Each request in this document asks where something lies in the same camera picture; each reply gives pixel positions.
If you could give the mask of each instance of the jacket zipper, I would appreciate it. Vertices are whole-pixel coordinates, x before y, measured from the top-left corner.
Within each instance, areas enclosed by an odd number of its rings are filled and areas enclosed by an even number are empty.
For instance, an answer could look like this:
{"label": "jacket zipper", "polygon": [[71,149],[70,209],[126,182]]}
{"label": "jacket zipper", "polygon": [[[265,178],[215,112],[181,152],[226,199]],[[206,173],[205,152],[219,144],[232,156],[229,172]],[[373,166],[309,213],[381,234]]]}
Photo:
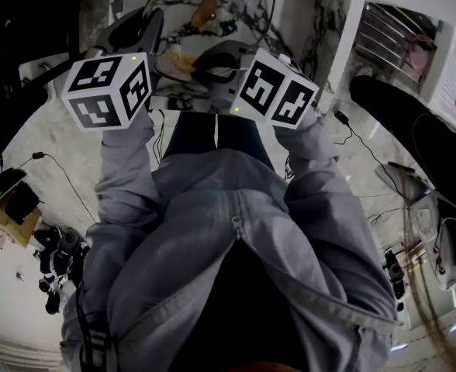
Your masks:
{"label": "jacket zipper", "polygon": [[234,216],[231,219],[231,223],[232,223],[233,229],[235,231],[235,239],[243,239],[244,232],[242,230],[242,218],[239,216]]}

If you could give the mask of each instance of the brown object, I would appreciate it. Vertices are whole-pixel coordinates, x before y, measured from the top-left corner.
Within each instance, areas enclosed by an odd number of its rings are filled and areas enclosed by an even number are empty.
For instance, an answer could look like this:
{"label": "brown object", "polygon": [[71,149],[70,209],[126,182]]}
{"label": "brown object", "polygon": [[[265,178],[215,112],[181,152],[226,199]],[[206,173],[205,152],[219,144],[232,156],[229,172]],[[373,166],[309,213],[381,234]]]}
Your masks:
{"label": "brown object", "polygon": [[192,16],[190,22],[196,29],[203,28],[209,21],[216,19],[217,0],[203,0]]}
{"label": "brown object", "polygon": [[18,225],[14,220],[8,217],[5,213],[5,207],[11,198],[12,193],[9,193],[2,198],[0,202],[0,228],[4,230],[14,243],[19,244],[23,248],[26,248],[29,243],[29,239],[32,237],[33,231],[35,230],[36,223],[42,212],[38,208],[35,208],[25,219],[22,225]]}

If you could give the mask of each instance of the black pants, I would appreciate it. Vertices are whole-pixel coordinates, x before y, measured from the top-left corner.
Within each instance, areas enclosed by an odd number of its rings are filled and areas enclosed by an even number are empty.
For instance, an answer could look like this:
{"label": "black pants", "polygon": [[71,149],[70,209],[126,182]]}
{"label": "black pants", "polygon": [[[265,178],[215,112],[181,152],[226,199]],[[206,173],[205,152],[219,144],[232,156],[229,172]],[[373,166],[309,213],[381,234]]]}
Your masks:
{"label": "black pants", "polygon": [[[215,128],[216,115],[182,112],[164,157],[172,154],[201,154],[216,150]],[[238,150],[275,170],[262,144],[256,124],[250,120],[219,115],[217,149]]]}
{"label": "black pants", "polygon": [[[435,188],[456,204],[456,134],[413,96],[371,77],[351,82],[351,97],[377,119],[406,149]],[[443,217],[456,211],[440,203]],[[448,221],[456,248],[456,222]]]}

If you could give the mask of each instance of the cardboard box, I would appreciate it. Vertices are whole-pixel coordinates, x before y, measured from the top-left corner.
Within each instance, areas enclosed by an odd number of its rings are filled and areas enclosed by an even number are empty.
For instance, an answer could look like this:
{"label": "cardboard box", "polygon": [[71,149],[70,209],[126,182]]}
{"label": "cardboard box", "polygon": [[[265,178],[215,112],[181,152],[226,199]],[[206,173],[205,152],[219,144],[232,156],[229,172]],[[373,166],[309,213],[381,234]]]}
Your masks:
{"label": "cardboard box", "polygon": [[5,207],[11,198],[12,193],[2,198],[0,202],[0,228],[4,230],[14,243],[19,244],[23,248],[26,248],[29,243],[29,239],[32,237],[33,231],[35,230],[36,224],[39,221],[42,212],[38,208],[35,208],[25,219],[22,225],[18,225],[14,220],[8,217],[5,213]]}

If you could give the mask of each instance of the marble countertop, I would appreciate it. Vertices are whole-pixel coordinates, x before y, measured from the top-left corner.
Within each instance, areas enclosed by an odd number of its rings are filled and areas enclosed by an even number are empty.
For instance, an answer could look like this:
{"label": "marble countertop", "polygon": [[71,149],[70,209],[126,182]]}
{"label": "marble countertop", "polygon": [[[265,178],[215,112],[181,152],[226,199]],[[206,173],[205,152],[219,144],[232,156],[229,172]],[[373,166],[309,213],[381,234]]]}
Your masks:
{"label": "marble countertop", "polygon": [[[110,0],[109,21],[138,8],[147,0]],[[319,87],[317,108],[326,113],[334,100],[349,57],[365,0],[276,0],[268,34],[272,0],[216,0],[216,18],[202,28],[192,26],[192,16],[204,0],[158,0],[164,11],[160,54],[166,73],[187,81],[163,79],[156,90],[152,109],[221,112],[206,89],[189,81],[186,74],[168,66],[168,51],[178,49],[198,56],[223,40],[256,43],[297,61],[305,75]]]}

